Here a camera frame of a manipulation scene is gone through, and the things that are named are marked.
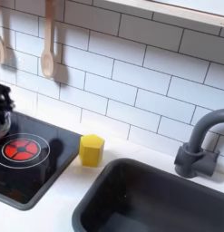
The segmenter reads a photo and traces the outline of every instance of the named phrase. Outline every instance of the silver pot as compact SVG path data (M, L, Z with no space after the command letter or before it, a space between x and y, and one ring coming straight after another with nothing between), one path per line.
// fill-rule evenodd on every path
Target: silver pot
M9 132L11 127L11 112L4 112L5 114L5 123L2 124L0 122L0 139L6 135L7 132Z

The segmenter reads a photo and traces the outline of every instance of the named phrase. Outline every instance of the white wall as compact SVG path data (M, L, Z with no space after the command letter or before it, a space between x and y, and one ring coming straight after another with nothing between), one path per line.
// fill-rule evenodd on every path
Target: white wall
M224 108L224 29L103 0L57 0L54 80L43 77L44 0L2 0L0 82L16 110L176 155L196 122ZM224 124L203 148L221 150Z

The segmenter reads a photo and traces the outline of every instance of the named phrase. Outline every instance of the black sink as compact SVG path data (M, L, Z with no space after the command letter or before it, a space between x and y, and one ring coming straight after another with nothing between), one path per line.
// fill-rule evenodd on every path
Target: black sink
M224 232L224 194L132 159L117 159L73 212L73 229Z

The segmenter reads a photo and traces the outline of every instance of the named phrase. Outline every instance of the white countertop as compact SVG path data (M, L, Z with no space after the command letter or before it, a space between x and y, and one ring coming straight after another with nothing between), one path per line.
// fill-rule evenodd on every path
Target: white countertop
M174 157L128 141L106 138L99 168L83 167L77 158L31 210L20 211L0 202L0 232L72 232L73 210L104 166L118 158L139 160L175 174ZM224 192L224 174L216 172L212 179L197 177L192 181Z

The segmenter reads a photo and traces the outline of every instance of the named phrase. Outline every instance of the faucet spout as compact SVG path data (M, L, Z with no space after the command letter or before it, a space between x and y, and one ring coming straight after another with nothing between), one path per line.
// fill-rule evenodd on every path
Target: faucet spout
M198 173L212 176L219 152L208 154L201 148L202 142L209 129L224 122L224 110L213 111L205 115L196 124L188 143L179 148L174 161L176 172L183 178L194 178Z
M196 124L188 143L188 150L192 153L200 152L202 142L209 129L217 124L224 122L224 109L213 111L205 115Z

